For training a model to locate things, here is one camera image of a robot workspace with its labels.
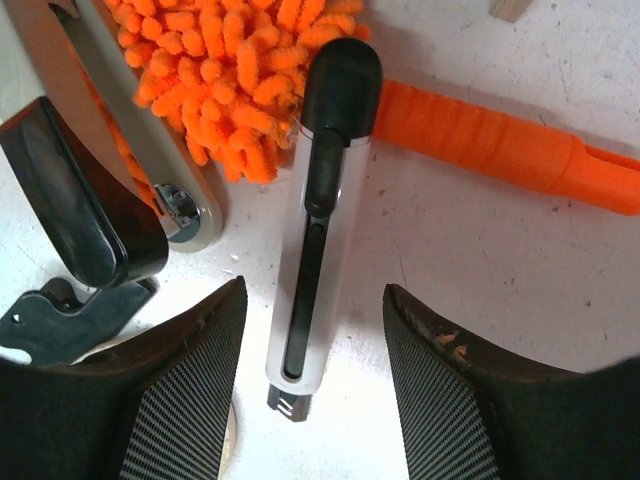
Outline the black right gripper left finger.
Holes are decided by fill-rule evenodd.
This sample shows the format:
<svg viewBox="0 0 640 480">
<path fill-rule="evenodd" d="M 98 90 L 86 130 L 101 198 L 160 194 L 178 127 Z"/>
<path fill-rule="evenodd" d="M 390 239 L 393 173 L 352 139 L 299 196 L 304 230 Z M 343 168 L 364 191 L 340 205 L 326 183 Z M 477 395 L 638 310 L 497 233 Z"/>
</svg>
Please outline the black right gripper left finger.
<svg viewBox="0 0 640 480">
<path fill-rule="evenodd" d="M 215 479 L 247 314 L 242 277 L 79 364 L 1 362 L 5 479 Z"/>
</svg>

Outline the grey black stapler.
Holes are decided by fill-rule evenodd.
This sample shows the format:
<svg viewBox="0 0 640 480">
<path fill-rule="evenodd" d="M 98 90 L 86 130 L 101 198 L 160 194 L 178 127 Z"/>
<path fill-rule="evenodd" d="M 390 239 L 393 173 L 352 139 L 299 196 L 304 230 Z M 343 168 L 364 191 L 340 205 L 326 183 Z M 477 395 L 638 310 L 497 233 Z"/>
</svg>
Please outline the grey black stapler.
<svg viewBox="0 0 640 480">
<path fill-rule="evenodd" d="M 108 288 L 213 244 L 223 216 L 180 137 L 134 104 L 99 1 L 1 5 L 1 147 L 70 273 Z"/>
</svg>

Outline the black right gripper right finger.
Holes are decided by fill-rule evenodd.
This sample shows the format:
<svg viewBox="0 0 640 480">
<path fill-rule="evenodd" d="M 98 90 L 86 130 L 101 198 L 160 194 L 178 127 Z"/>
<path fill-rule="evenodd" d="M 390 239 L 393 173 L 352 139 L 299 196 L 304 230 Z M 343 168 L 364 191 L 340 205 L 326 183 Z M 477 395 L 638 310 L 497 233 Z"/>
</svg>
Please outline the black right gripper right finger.
<svg viewBox="0 0 640 480">
<path fill-rule="evenodd" d="M 413 479 L 635 479 L 639 362 L 588 373 L 499 347 L 404 288 L 383 324 Z"/>
</svg>

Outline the orange microfiber duster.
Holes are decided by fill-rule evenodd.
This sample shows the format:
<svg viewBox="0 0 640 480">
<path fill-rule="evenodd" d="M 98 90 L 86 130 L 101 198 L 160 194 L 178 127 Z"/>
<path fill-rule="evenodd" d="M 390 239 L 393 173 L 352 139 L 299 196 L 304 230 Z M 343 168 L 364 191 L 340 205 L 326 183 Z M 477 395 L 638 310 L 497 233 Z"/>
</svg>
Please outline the orange microfiber duster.
<svg viewBox="0 0 640 480">
<path fill-rule="evenodd" d="M 268 183 L 291 146 L 311 64 L 369 37 L 359 1 L 109 1 L 136 105 L 165 120 L 198 165 Z M 579 137 L 387 80 L 374 136 L 463 169 L 615 213 L 639 211 L 636 160 Z"/>
</svg>

